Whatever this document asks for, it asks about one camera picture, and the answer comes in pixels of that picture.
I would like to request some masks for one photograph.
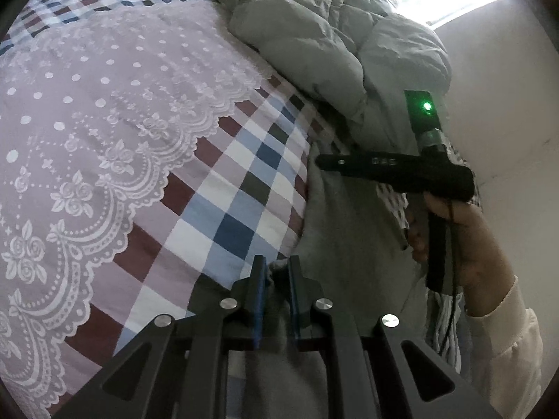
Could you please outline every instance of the white sleeve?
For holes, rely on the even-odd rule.
[[[484,317],[468,317],[472,385],[504,419],[523,419],[541,395],[542,338],[526,309],[518,278],[501,304]]]

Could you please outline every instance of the hand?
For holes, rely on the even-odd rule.
[[[431,212],[450,219],[447,201],[428,192],[424,198]],[[496,309],[510,291],[514,284],[513,270],[479,208],[452,201],[452,210],[459,247],[458,284],[464,288],[468,314],[484,316]],[[429,247],[413,214],[406,210],[406,217],[410,224],[407,241],[413,248],[412,257],[417,262],[426,262]]]

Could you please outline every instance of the wall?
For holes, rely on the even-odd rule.
[[[522,0],[499,0],[437,29],[453,67],[446,131],[476,171],[484,211],[559,363],[559,54]]]

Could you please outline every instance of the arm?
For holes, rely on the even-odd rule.
[[[427,207],[449,219],[447,202],[425,194]],[[481,210],[452,202],[464,289],[472,334],[472,384],[505,419],[522,419],[541,393],[542,340],[533,310],[526,309],[512,267]],[[429,253],[408,215],[408,241],[418,262]]]

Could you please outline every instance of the wire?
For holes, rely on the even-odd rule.
[[[448,214],[450,215],[450,230],[451,230],[451,251],[452,251],[452,306],[451,306],[451,318],[448,320],[447,331],[444,334],[443,344],[441,345],[441,349],[439,349],[439,356],[443,355],[444,347],[448,342],[448,339],[451,335],[452,324],[454,323],[455,313],[456,313],[456,295],[457,295],[457,258],[459,255],[459,244],[456,243],[457,235],[456,235],[456,224],[454,221],[454,209],[452,207],[452,200],[448,201]]]

